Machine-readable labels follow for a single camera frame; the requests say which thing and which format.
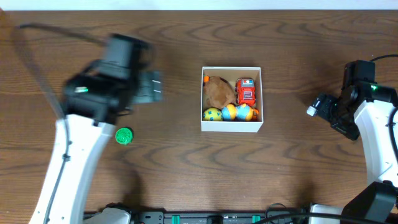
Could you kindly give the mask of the green ridged plastic ball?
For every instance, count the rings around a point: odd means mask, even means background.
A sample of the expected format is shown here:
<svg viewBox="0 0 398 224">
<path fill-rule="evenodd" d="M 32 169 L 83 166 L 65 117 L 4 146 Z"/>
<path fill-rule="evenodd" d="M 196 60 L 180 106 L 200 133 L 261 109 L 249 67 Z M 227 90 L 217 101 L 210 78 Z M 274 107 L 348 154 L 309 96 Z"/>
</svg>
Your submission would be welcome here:
<svg viewBox="0 0 398 224">
<path fill-rule="evenodd" d="M 116 131 L 115 140 L 118 144 L 128 145 L 134 139 L 134 131 L 131 128 L 123 127 Z"/>
</svg>

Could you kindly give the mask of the yellow ball with blue letters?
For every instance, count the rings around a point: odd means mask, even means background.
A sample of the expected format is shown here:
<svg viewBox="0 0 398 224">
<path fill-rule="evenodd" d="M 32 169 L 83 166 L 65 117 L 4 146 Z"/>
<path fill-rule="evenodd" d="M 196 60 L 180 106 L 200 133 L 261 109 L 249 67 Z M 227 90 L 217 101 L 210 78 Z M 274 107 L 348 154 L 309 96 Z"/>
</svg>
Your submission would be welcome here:
<svg viewBox="0 0 398 224">
<path fill-rule="evenodd" d="M 204 121 L 222 121 L 223 114 L 217 108 L 208 108 L 203 112 L 202 118 Z"/>
</svg>

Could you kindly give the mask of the brown plush toy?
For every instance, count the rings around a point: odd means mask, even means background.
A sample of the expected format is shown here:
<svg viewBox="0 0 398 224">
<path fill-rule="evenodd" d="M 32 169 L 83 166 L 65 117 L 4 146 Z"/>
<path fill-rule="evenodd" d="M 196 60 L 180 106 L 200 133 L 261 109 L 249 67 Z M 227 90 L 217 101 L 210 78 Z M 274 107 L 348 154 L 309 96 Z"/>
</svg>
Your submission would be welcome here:
<svg viewBox="0 0 398 224">
<path fill-rule="evenodd" d="M 204 76 L 203 93 L 205 104 L 217 109 L 223 109 L 228 104 L 234 104 L 236 101 L 236 95 L 231 85 L 219 76 Z"/>
</svg>

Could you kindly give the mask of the blue duck toy figure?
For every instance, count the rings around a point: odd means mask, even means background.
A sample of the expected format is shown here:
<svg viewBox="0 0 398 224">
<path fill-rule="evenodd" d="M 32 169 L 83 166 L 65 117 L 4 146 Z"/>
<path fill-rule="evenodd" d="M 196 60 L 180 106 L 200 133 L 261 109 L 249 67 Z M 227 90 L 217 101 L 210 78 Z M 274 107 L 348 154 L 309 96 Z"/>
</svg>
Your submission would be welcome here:
<svg viewBox="0 0 398 224">
<path fill-rule="evenodd" d="M 238 106 L 228 104 L 221 110 L 221 113 L 224 121 L 254 121 L 257 120 L 259 110 L 245 103 Z"/>
</svg>

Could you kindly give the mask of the red toy truck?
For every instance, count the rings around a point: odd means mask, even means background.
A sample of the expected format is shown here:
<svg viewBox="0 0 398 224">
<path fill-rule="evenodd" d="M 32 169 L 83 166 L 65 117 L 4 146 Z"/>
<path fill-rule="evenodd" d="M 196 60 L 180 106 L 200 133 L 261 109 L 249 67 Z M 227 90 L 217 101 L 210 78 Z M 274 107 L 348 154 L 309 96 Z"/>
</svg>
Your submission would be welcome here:
<svg viewBox="0 0 398 224">
<path fill-rule="evenodd" d="M 256 87 L 253 79 L 237 79 L 235 91 L 237 93 L 236 103 L 238 105 L 247 104 L 249 106 L 254 106 L 256 104 Z"/>
</svg>

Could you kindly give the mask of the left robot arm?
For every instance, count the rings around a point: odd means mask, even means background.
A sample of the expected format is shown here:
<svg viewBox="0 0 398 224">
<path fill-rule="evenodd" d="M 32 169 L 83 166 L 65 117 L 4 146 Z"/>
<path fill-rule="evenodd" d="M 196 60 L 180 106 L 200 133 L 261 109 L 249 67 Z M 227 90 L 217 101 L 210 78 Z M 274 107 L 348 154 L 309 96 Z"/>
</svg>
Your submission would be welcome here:
<svg viewBox="0 0 398 224">
<path fill-rule="evenodd" d="M 110 205 L 94 214 L 85 205 L 96 166 L 116 121 L 133 103 L 161 99 L 157 72 L 145 72 L 142 54 L 151 44 L 113 34 L 104 58 L 67 80 L 55 142 L 31 223 L 132 223 L 131 210 Z"/>
</svg>

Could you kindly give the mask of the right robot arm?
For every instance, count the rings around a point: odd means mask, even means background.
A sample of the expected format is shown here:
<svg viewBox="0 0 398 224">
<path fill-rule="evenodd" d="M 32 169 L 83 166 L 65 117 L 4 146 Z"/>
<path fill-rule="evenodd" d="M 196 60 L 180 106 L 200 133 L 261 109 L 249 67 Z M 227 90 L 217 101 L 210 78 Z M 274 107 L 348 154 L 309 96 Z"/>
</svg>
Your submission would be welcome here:
<svg viewBox="0 0 398 224">
<path fill-rule="evenodd" d="M 373 60 L 347 63 L 338 97 L 320 93 L 307 114 L 329 122 L 350 140 L 361 139 L 367 187 L 343 208 L 315 204 L 309 223 L 393 222 L 397 206 L 397 91 L 375 81 Z"/>
</svg>

